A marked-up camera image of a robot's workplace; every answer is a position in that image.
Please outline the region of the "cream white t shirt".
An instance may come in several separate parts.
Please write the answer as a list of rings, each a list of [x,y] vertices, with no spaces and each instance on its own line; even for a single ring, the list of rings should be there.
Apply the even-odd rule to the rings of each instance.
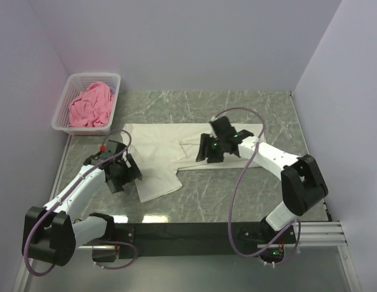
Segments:
[[[207,123],[129,123],[123,129],[132,138],[128,153],[142,173],[135,180],[142,203],[175,192],[182,187],[178,171],[241,169],[246,160],[226,154],[222,163],[197,162],[200,135],[209,133]]]

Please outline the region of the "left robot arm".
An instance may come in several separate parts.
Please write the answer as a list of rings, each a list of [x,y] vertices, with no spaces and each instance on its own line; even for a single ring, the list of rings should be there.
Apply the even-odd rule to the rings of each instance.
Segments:
[[[141,177],[127,145],[112,140],[104,142],[99,152],[84,161],[61,193],[44,206],[27,211],[22,239],[24,260],[64,266],[79,246],[93,240],[116,240],[112,216],[94,212],[80,220],[81,210],[103,184],[116,193]]]

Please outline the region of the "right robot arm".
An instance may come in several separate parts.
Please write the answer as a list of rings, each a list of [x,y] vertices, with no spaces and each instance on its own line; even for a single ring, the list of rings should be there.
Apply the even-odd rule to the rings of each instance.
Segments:
[[[226,116],[210,121],[212,132],[200,136],[197,162],[219,163],[235,155],[256,163],[281,182],[282,201],[260,223],[258,236],[270,240],[328,195],[328,187],[311,155],[297,156],[275,148],[248,130],[237,131]]]

